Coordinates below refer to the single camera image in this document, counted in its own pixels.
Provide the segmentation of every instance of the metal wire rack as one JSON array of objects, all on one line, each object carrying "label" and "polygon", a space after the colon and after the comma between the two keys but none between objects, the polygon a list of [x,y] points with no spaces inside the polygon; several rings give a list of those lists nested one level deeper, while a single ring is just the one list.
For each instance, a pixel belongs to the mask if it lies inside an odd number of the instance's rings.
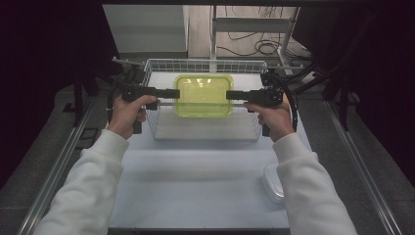
[{"label": "metal wire rack", "polygon": [[[143,85],[148,86],[155,72],[256,74],[266,71],[264,61],[151,59],[144,68]],[[162,102],[157,111],[147,111],[155,139],[257,141],[260,126],[257,114],[234,105],[232,115],[219,118],[189,118],[174,114],[172,103]]]}]

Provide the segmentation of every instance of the yellow plastic lid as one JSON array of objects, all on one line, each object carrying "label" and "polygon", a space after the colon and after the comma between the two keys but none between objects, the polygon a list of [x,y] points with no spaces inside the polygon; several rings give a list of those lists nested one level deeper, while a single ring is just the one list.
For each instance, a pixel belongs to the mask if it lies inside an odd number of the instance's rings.
[{"label": "yellow plastic lid", "polygon": [[231,75],[182,74],[176,77],[174,89],[180,90],[180,99],[174,102],[174,111],[185,118],[225,118],[232,113],[232,102],[226,91],[232,90]]}]

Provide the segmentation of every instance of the person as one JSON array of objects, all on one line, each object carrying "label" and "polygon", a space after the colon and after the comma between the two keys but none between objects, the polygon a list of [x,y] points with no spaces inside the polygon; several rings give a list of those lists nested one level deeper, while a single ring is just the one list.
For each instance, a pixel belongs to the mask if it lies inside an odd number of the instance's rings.
[{"label": "person", "polygon": [[[82,151],[34,234],[107,234],[126,140],[133,134],[134,120],[146,119],[141,107],[155,101],[154,96],[131,103],[115,99],[112,121],[95,144]],[[244,106],[270,127],[291,234],[356,234],[330,175],[294,132],[288,104],[276,109]]]}]

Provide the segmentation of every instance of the wall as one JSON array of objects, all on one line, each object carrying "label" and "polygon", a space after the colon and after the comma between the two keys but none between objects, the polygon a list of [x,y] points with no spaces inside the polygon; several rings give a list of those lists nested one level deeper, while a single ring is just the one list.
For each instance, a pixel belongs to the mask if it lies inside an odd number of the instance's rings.
[{"label": "wall", "polygon": [[119,53],[187,51],[187,6],[103,7]]}]

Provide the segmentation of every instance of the white long-sleeve shirt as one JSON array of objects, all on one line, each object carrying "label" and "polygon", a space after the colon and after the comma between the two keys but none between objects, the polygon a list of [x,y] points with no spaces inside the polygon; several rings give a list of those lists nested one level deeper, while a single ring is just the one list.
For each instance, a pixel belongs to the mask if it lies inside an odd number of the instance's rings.
[{"label": "white long-sleeve shirt", "polygon": [[[34,234],[107,234],[127,147],[122,137],[103,130],[82,151]],[[356,234],[329,174],[300,137],[285,136],[273,148],[291,234]]]}]

